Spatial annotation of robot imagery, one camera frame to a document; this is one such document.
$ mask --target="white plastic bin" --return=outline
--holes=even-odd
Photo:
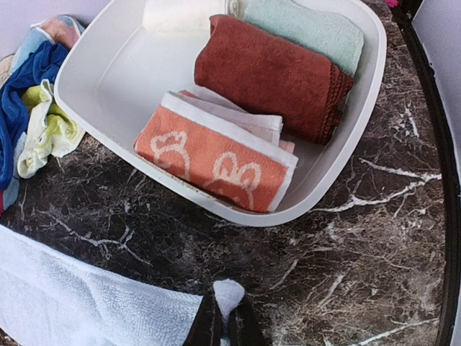
[[[382,81],[386,34],[360,0],[297,0],[311,9],[337,12],[365,34],[364,50],[344,120],[326,147],[296,142],[300,158],[292,184],[274,213],[255,214],[216,199],[139,157],[133,144],[167,90],[193,83],[194,62],[208,32],[157,35],[142,27],[145,0],[113,0],[68,55],[56,82],[58,104],[125,161],[174,192],[229,221],[275,226],[309,211],[326,194],[362,136]]]

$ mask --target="reddish-brown towel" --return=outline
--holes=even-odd
[[[195,83],[243,109],[283,116],[284,129],[327,144],[353,81],[326,57],[238,19],[211,17],[211,38],[195,64]]]

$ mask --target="dark marble surface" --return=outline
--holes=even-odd
[[[289,224],[237,226],[133,169],[90,136],[23,181],[8,227],[162,288],[233,278],[273,345],[429,346],[439,323],[439,158],[408,49],[381,0],[388,63],[370,124],[319,205]]]

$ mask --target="yellow-green cloth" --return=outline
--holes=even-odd
[[[22,96],[30,113],[27,140],[17,170],[28,179],[45,166],[48,156],[63,157],[79,146],[85,131],[54,102],[53,85],[47,79]]]

